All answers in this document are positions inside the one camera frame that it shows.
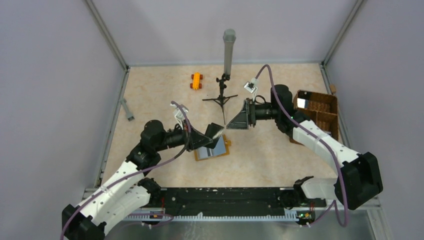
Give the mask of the silver card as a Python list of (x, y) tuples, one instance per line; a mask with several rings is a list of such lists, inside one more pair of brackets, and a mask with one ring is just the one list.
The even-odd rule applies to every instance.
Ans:
[(196, 150), (196, 156), (198, 160), (205, 160), (213, 158), (219, 155), (219, 152), (214, 148), (200, 147)]

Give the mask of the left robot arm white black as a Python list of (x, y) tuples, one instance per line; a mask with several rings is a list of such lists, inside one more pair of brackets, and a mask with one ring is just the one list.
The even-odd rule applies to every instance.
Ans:
[(159, 120), (144, 125), (139, 143), (130, 151), (116, 172), (77, 206), (69, 204), (62, 211), (60, 239), (103, 240), (125, 217), (143, 206), (154, 207), (160, 193), (145, 176), (165, 165), (160, 151), (182, 146), (177, 156), (201, 147), (214, 148), (224, 127), (210, 123), (201, 133), (183, 120), (175, 128), (165, 130)]

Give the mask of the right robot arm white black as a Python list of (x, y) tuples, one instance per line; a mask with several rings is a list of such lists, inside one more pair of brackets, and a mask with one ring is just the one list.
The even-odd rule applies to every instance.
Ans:
[(274, 120), (278, 130), (321, 157), (336, 178), (308, 176), (296, 181), (293, 200), (307, 206), (313, 199), (338, 200), (355, 210), (380, 194), (384, 187), (378, 159), (370, 152), (359, 153), (341, 144), (319, 128), (305, 113), (294, 107), (293, 94), (286, 85), (270, 89), (270, 102), (243, 102), (241, 111), (226, 125), (229, 130), (248, 130), (257, 121)]

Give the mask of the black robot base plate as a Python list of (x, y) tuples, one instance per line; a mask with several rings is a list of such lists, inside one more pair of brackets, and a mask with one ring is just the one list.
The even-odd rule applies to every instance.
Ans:
[(323, 199), (307, 199), (298, 187), (164, 188), (152, 178), (144, 178), (137, 185), (150, 194), (146, 208), (174, 217), (279, 217), (294, 208), (327, 206)]

